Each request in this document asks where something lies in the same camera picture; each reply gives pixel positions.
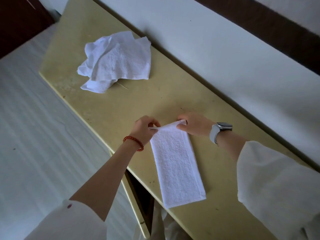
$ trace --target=white shirt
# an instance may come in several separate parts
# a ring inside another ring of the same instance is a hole
[[[319,173],[249,141],[237,162],[237,181],[238,200],[278,239],[320,239]],[[65,200],[25,240],[106,238],[106,225],[91,208]]]

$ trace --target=person's right arm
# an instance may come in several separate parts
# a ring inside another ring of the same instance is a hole
[[[214,122],[182,114],[177,128],[207,136]],[[320,174],[256,141],[220,131],[216,141],[237,161],[238,200],[278,239],[320,239]]]

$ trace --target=floor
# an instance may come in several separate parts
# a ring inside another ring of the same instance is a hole
[[[109,158],[105,145],[39,76],[55,25],[0,60],[0,239],[23,239]],[[107,238],[141,231],[120,185]]]

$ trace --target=watch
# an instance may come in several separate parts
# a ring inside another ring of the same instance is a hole
[[[226,122],[217,122],[212,126],[212,129],[210,132],[210,140],[214,144],[218,144],[216,141],[216,137],[220,131],[232,131],[232,125]]]

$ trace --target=watch face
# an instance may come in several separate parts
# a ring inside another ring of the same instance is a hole
[[[232,124],[226,123],[226,122],[217,122],[218,125],[221,125],[223,127],[231,127]]]

